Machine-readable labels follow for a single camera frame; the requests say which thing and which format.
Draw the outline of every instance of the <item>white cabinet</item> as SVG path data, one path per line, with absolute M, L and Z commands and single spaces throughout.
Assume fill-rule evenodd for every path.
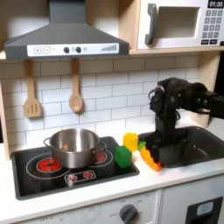
M 133 196 L 107 201 L 101 204 L 83 207 L 64 213 L 56 213 L 20 224 L 123 224 L 121 210 L 127 205 L 136 209 L 137 216 L 133 224 L 158 224 L 161 190 L 144 192 Z
M 219 197 L 224 197 L 223 175 L 165 188 L 159 224 L 186 224 L 186 213 L 189 206 Z M 206 203 L 206 206 L 209 212 L 211 204 Z M 197 213 L 200 214 L 201 207 L 197 209 Z M 210 224 L 212 222 L 192 223 Z M 222 205 L 218 224 L 223 223 L 224 206 Z

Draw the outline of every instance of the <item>green toy block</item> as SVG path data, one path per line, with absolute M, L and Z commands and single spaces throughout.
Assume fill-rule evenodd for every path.
M 115 161 L 121 168 L 131 166 L 132 152 L 125 146 L 115 148 Z

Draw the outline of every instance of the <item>black oven handle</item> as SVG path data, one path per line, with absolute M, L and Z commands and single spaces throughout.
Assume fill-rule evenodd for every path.
M 158 28 L 158 10 L 154 3 L 149 3 L 148 13 L 150 15 L 150 32 L 145 35 L 145 44 L 147 46 L 153 44 Z

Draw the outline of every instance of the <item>stove control knob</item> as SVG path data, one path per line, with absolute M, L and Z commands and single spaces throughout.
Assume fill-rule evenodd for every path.
M 131 223 L 137 217 L 137 209 L 133 205 L 124 206 L 119 213 L 123 223 Z

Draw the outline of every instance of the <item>range hood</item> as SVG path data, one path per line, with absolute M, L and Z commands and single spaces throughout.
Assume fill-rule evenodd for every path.
M 129 43 L 86 24 L 85 0 L 49 0 L 49 11 L 49 25 L 4 42 L 7 60 L 129 54 Z

